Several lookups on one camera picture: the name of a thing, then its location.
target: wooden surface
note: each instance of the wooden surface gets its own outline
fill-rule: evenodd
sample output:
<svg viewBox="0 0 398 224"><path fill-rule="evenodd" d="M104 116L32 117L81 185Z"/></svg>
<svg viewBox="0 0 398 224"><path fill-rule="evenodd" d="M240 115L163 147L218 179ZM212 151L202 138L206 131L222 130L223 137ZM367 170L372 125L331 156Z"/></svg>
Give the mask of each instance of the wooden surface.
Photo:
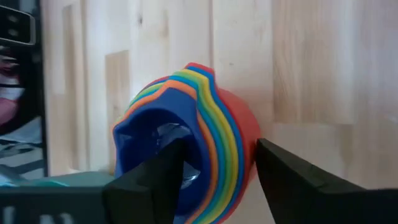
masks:
<svg viewBox="0 0 398 224"><path fill-rule="evenodd" d="M398 187L398 1L44 0L52 174L70 172L74 150L63 103L72 88L62 20L70 5L82 21L73 24L76 72L86 79L76 94L86 99L77 129L86 134L87 169L109 166L109 96L131 99L198 62L248 103L264 137L363 187ZM129 83L120 92L109 91L106 69L117 52ZM273 222L258 180L227 223L247 218Z"/></svg>
<svg viewBox="0 0 398 224"><path fill-rule="evenodd" d="M63 59L65 65L65 98L66 119L65 129L68 130L69 138L67 141L70 145L70 167L72 169L82 169L79 166L78 152L78 135L76 130L77 124L77 93L76 93L76 76L75 76L75 35L73 26L73 6L66 6L62 10L63 21Z"/></svg>
<svg viewBox="0 0 398 224"><path fill-rule="evenodd" d="M130 95L129 51L105 56L106 105L108 114L109 164L116 160L112 130L116 120L126 111Z"/></svg>

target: wood grain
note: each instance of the wood grain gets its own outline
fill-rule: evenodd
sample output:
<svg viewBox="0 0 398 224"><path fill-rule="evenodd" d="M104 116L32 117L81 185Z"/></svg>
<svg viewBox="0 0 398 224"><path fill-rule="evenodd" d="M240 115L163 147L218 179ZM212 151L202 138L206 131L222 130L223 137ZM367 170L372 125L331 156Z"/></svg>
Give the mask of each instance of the wood grain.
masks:
<svg viewBox="0 0 398 224"><path fill-rule="evenodd" d="M356 5L357 111L350 179L371 188L398 186L398 2Z"/></svg>
<svg viewBox="0 0 398 224"><path fill-rule="evenodd" d="M169 75L170 39L167 1L133 1L131 21L132 96L156 78Z"/></svg>
<svg viewBox="0 0 398 224"><path fill-rule="evenodd" d="M269 0L213 1L216 80L247 102L265 136L274 120L271 12Z"/></svg>
<svg viewBox="0 0 398 224"><path fill-rule="evenodd" d="M111 15L107 13L107 3L105 0L85 1L90 170L109 165L105 55L109 52L107 21Z"/></svg>
<svg viewBox="0 0 398 224"><path fill-rule="evenodd" d="M210 0L173 0L167 5L171 72L189 62L213 66L212 4Z"/></svg>
<svg viewBox="0 0 398 224"><path fill-rule="evenodd" d="M74 169L79 168L78 157L78 140L76 135L77 130L77 103L76 103L76 78L75 78L75 38L72 18L72 6L67 6L62 11L63 19L63 52L65 63L65 95L66 100L63 101L66 105L66 119L69 120L65 124L70 131L68 134L68 144L70 145L70 166Z"/></svg>
<svg viewBox="0 0 398 224"><path fill-rule="evenodd" d="M126 50L131 45L131 31L129 21L130 0L105 1L106 12L104 25L106 36L103 47L105 54Z"/></svg>
<svg viewBox="0 0 398 224"><path fill-rule="evenodd" d="M352 124L353 1L273 1L274 114Z"/></svg>
<svg viewBox="0 0 398 224"><path fill-rule="evenodd" d="M129 51L109 54L105 58L106 105L108 114L109 164L115 164L116 147L112 129L116 120L122 116L129 104L130 69Z"/></svg>

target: wooden wall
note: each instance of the wooden wall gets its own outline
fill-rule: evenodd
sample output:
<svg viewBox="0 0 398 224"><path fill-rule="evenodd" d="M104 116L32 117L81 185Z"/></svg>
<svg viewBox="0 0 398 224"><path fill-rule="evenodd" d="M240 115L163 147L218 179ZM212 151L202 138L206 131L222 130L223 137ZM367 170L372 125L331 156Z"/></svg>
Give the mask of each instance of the wooden wall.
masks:
<svg viewBox="0 0 398 224"><path fill-rule="evenodd" d="M111 166L121 107L198 62L246 100L264 137L364 187L398 186L396 0L43 0L43 10L53 175ZM266 207L255 180L228 223L272 223Z"/></svg>

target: light wood panel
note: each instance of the light wood panel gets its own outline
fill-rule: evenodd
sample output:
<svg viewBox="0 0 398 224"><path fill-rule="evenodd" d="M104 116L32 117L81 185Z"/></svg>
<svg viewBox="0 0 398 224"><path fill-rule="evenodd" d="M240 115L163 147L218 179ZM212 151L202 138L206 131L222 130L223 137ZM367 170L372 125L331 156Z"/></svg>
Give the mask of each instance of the light wood panel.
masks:
<svg viewBox="0 0 398 224"><path fill-rule="evenodd" d="M189 62L213 66L213 15L210 0L173 0L169 15L170 69L177 71Z"/></svg>
<svg viewBox="0 0 398 224"><path fill-rule="evenodd" d="M106 12L103 15L105 24L102 25L106 26L104 33L106 40L103 45L106 54L120 52L131 46L129 11L132 1L118 0L117 2L117 4L114 1L104 2L106 7Z"/></svg>
<svg viewBox="0 0 398 224"><path fill-rule="evenodd" d="M47 147L49 149L49 172L50 175L64 174L68 170L69 163L65 158L68 157L68 151L65 149L65 136L63 135L62 127L59 126L58 114L59 110L59 97L55 94L55 90L59 87L59 90L64 90L62 81L55 81L59 78L60 74L55 72L54 66L56 62L56 52L59 54L57 59L62 55L58 52L59 47L63 44L58 42L55 44L55 39L62 36L61 29L57 30L57 27L62 25L62 17L55 14L55 6L52 4L53 1L43 1L42 3L42 16L43 16L43 36L44 36L44 86L45 86L45 109L46 109L46 120L47 120Z"/></svg>
<svg viewBox="0 0 398 224"><path fill-rule="evenodd" d="M273 1L274 114L352 124L353 0Z"/></svg>
<svg viewBox="0 0 398 224"><path fill-rule="evenodd" d="M106 106L105 55L110 52L107 26L111 15L108 1L85 0L86 49L88 72L88 121L90 170L103 169L109 165L108 115Z"/></svg>
<svg viewBox="0 0 398 224"><path fill-rule="evenodd" d="M113 126L129 104L130 69L129 51L109 54L105 58L106 104L108 114L109 164L115 164L116 147L113 141Z"/></svg>
<svg viewBox="0 0 398 224"><path fill-rule="evenodd" d="M216 80L246 101L268 137L274 120L271 6L270 0L213 1Z"/></svg>
<svg viewBox="0 0 398 224"><path fill-rule="evenodd" d="M356 3L357 111L349 179L366 187L398 186L398 2Z"/></svg>
<svg viewBox="0 0 398 224"><path fill-rule="evenodd" d="M156 78L169 75L169 13L167 1L132 1L132 95Z"/></svg>
<svg viewBox="0 0 398 224"><path fill-rule="evenodd" d="M67 6L62 10L63 21L63 53L65 65L65 95L66 100L62 101L66 105L66 119L68 122L65 124L68 133L68 144L70 147L70 165L73 169L79 169L79 151L78 140L76 135L77 130L77 105L76 105L76 78L75 78L75 39L73 33L73 18L72 6Z"/></svg>

